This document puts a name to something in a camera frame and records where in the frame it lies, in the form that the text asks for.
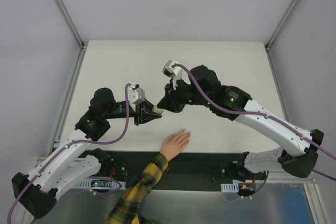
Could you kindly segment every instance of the white table surface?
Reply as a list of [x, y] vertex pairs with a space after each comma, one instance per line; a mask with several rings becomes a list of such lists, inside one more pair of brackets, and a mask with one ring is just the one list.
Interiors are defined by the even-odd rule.
[[[164, 96], [169, 78], [162, 73], [168, 60], [189, 69], [205, 65], [217, 73], [224, 85], [241, 88], [269, 111], [283, 118], [264, 45], [258, 42], [211, 41], [90, 41], [67, 116], [61, 142], [87, 111], [94, 92], [110, 88], [117, 101], [124, 100], [124, 86], [138, 83], [146, 98], [157, 104]], [[117, 138], [125, 119], [109, 120], [111, 129], [99, 140]], [[125, 137], [118, 143], [100, 146], [115, 151], [159, 151], [166, 137], [186, 128], [192, 132], [185, 152], [261, 152], [278, 145], [242, 124], [220, 118], [203, 106], [186, 105], [183, 112], [164, 111], [161, 119], [135, 126], [130, 120]]]

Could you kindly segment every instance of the robotic arm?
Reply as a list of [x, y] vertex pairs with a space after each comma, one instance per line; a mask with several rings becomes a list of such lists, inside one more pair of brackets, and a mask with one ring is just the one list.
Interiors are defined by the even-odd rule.
[[[34, 181], [19, 202], [36, 219], [50, 212], [56, 201], [67, 190], [89, 176], [97, 174], [109, 177], [111, 169], [115, 168], [113, 178], [118, 181], [126, 179], [127, 169], [124, 162], [114, 160], [99, 148], [91, 151], [79, 164], [69, 167], [80, 154], [107, 132], [110, 128], [108, 119], [127, 116], [126, 101], [116, 102], [110, 89], [102, 88], [94, 94], [89, 110], [81, 117], [68, 139], [27, 175], [17, 173], [12, 179], [15, 198], [31, 181]], [[130, 85], [128, 96], [129, 117], [134, 118], [135, 125], [162, 117], [163, 111], [145, 98], [145, 92], [139, 85]]]
[[[309, 176], [316, 164], [318, 154], [317, 148], [303, 138], [306, 137], [321, 145], [323, 139], [321, 131], [309, 132], [282, 120], [240, 88], [221, 85], [216, 73], [204, 65], [193, 68], [190, 72], [204, 93], [217, 105], [232, 113], [223, 112], [200, 94], [192, 80], [190, 80], [191, 84], [187, 84], [182, 79], [182, 68], [174, 67], [176, 64], [178, 62], [169, 61], [164, 66], [163, 73], [170, 77], [171, 81], [164, 88], [165, 95], [157, 104], [158, 108], [179, 113], [186, 104], [203, 105], [216, 115], [249, 126], [280, 145], [279, 148], [271, 151], [244, 153], [244, 159], [233, 164], [232, 168], [225, 173], [238, 180], [245, 180], [251, 173], [264, 170], [285, 170], [300, 178]], [[299, 137], [289, 128], [295, 129], [302, 136]]]

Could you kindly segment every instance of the gray floor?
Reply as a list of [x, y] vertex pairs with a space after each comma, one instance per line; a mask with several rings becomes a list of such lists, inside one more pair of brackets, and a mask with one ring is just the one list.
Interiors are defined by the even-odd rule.
[[[122, 192], [93, 196], [70, 190], [37, 224], [104, 223]], [[236, 194], [151, 191], [142, 204], [141, 215], [155, 223], [313, 223], [302, 185], [267, 184], [252, 200], [229, 202]]]

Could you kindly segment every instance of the human arm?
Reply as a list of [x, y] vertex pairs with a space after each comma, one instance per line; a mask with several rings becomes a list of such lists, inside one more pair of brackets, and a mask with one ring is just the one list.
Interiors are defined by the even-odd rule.
[[138, 211], [143, 198], [159, 182], [168, 169], [168, 162], [189, 143], [190, 132], [182, 130], [168, 137], [160, 154], [145, 168], [138, 179], [123, 194], [116, 206], [106, 215], [106, 224], [141, 223]]

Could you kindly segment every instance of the red wire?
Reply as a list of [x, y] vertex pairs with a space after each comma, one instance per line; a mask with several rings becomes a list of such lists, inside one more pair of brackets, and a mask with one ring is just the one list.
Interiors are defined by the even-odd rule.
[[115, 172], [115, 171], [116, 171], [116, 170], [114, 169], [114, 167], [112, 167], [110, 178], [113, 178], [113, 176], [114, 176], [114, 172]]
[[257, 179], [256, 175], [253, 175], [253, 182], [252, 182], [253, 186], [254, 186], [254, 183], [255, 183], [256, 179]]

